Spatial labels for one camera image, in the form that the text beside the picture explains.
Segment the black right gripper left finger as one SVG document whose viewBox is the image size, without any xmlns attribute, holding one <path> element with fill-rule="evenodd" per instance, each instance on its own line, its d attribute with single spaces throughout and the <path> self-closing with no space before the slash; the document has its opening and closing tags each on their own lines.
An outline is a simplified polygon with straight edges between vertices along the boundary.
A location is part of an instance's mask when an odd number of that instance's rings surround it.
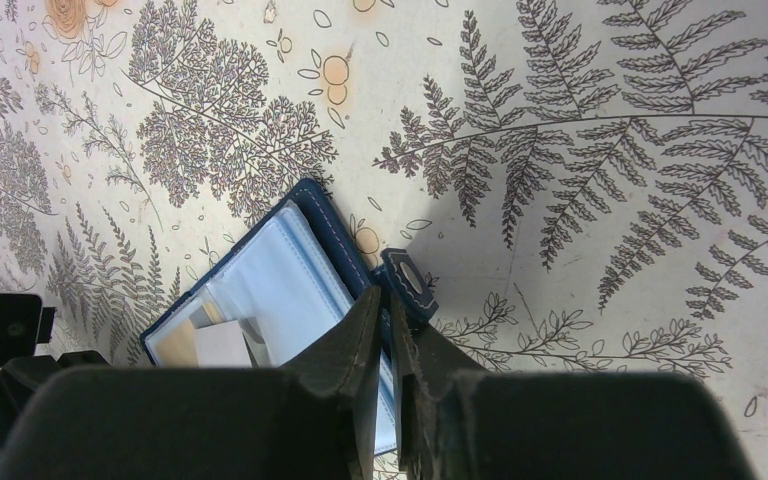
<svg viewBox="0 0 768 480">
<path fill-rule="evenodd" d="M 368 479 L 381 291 L 278 368 L 81 366 L 35 393 L 0 479 Z"/>
</svg>

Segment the blue leather card holder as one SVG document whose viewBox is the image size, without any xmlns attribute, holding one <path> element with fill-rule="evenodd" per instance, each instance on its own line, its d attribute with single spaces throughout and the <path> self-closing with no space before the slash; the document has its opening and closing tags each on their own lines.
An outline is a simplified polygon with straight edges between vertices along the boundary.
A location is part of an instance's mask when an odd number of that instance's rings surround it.
<svg viewBox="0 0 768 480">
<path fill-rule="evenodd" d="M 216 303 L 224 322 L 254 318 L 271 366 L 289 362 L 335 327 L 364 290 L 382 290 L 375 451 L 401 451 L 407 441 L 394 380 L 391 324 L 397 304 L 409 319 L 427 323 L 438 303 L 407 251 L 386 248 L 369 268 L 320 184 L 300 180 L 194 287 L 140 336 L 158 364 L 159 332 L 196 299 Z"/>
</svg>

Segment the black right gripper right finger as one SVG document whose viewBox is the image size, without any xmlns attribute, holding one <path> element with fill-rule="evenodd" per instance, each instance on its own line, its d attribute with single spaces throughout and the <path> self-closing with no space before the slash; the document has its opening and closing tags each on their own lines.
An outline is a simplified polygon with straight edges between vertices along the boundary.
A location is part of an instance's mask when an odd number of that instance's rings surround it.
<svg viewBox="0 0 768 480">
<path fill-rule="evenodd" d="M 713 396 L 663 373 L 495 373 L 389 301 L 410 479 L 750 479 Z"/>
</svg>

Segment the gold credit card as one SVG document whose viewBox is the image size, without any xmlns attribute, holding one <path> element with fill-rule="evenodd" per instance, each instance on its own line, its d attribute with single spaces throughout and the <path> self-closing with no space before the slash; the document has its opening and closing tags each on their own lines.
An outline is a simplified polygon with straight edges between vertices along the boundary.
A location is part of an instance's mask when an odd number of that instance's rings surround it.
<svg viewBox="0 0 768 480">
<path fill-rule="evenodd" d="M 195 367 L 197 329 L 222 323 L 223 315 L 215 302 L 196 299 L 176 312 L 159 332 L 155 343 L 158 364 L 168 367 Z"/>
</svg>

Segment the white card with black stripe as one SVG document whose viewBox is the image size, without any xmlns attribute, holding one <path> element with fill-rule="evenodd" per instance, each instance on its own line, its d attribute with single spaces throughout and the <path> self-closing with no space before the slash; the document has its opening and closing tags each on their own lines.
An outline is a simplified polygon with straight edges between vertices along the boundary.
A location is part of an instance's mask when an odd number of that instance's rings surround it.
<svg viewBox="0 0 768 480">
<path fill-rule="evenodd" d="M 209 368 L 270 367 L 266 340 L 254 318 L 199 328 L 194 336 L 197 365 Z"/>
</svg>

